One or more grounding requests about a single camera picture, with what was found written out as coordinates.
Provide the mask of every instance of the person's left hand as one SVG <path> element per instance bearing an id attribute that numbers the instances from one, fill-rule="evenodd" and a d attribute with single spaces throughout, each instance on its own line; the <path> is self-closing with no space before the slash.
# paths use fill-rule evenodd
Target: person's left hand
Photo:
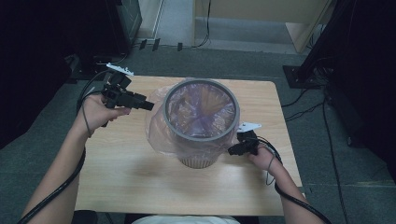
<path id="1" fill-rule="evenodd" d="M 97 128 L 103 126 L 108 121 L 116 119 L 118 116 L 128 115 L 131 112 L 130 108 L 119 107 L 119 108 L 106 108 L 105 106 L 105 96 L 100 95 L 90 95 L 84 101 L 84 111 L 85 117 L 90 127 L 91 133 L 93 133 Z M 89 133 L 87 124 L 85 123 L 84 116 L 82 114 L 82 107 L 78 111 L 74 126 L 84 133 Z"/>

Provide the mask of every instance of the hand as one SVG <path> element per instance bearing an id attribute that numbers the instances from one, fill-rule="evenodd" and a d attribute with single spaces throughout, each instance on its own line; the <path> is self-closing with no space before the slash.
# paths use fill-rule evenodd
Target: hand
<path id="1" fill-rule="evenodd" d="M 271 175 L 272 172 L 275 169 L 278 169 L 279 166 L 283 167 L 282 163 L 273 155 L 273 153 L 266 148 L 264 144 L 259 144 L 257 146 L 258 148 L 258 154 L 257 156 L 250 154 L 248 158 L 253 161 L 253 163 L 258 166 L 260 169 L 268 171 Z"/>
<path id="2" fill-rule="evenodd" d="M 113 121 L 118 116 L 127 115 L 131 112 L 131 109 L 127 107 L 119 107 L 114 109 L 106 108 L 104 104 L 105 99 L 105 96 L 100 94 L 90 95 L 84 101 L 85 117 L 87 119 L 91 133 L 93 133 L 97 128 L 106 124 L 108 121 Z M 77 126 L 80 131 L 88 133 L 88 128 L 82 114 L 82 107 L 78 111 L 74 126 Z"/>

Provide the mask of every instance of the forearm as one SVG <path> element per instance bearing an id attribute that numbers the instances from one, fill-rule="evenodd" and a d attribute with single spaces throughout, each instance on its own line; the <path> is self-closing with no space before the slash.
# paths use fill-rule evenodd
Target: forearm
<path id="1" fill-rule="evenodd" d="M 72 127 L 54 162 L 27 204 L 23 215 L 55 191 L 76 170 L 87 139 L 87 134 L 76 129 L 75 126 Z M 78 178 L 79 176 L 30 223 L 70 223 L 76 204 Z"/>
<path id="2" fill-rule="evenodd" d="M 280 163 L 273 167 L 276 169 L 273 176 L 279 188 L 293 198 L 296 198 L 304 203 L 308 203 L 304 195 L 299 191 L 294 181 L 291 179 L 289 172 Z M 281 196 L 283 212 L 286 223 L 322 223 L 320 218 L 312 214 L 300 205 L 289 201 Z"/>

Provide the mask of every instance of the cylindrical container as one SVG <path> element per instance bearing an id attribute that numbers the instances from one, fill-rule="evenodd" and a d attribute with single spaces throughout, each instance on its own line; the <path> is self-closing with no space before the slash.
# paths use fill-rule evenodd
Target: cylindrical container
<path id="1" fill-rule="evenodd" d="M 239 104 L 224 85 L 204 78 L 178 83 L 163 100 L 163 118 L 179 160 L 191 168 L 213 164 L 233 141 Z"/>

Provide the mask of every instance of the transparent plastic bag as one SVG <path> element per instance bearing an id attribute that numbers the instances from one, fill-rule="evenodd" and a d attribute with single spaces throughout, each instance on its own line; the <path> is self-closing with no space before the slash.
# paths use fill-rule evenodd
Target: transparent plastic bag
<path id="1" fill-rule="evenodd" d="M 233 145 L 239 105 L 220 83 L 189 78 L 149 100 L 155 106 L 146 116 L 146 134 L 154 150 L 181 161 L 215 161 Z"/>

